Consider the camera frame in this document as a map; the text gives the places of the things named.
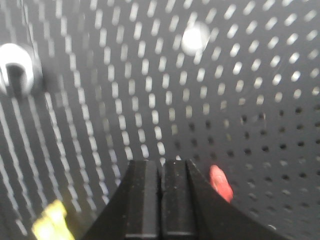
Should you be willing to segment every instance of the perforated metal panel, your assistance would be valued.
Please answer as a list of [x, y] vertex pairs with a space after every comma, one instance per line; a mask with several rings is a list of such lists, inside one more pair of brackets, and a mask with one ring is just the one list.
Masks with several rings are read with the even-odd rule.
[[[232, 202], [320, 238], [317, 0], [0, 0], [0, 44], [33, 46], [45, 89], [0, 97], [0, 234], [31, 236], [63, 200], [79, 235], [128, 161], [219, 165]], [[203, 53], [181, 48], [208, 27]]]

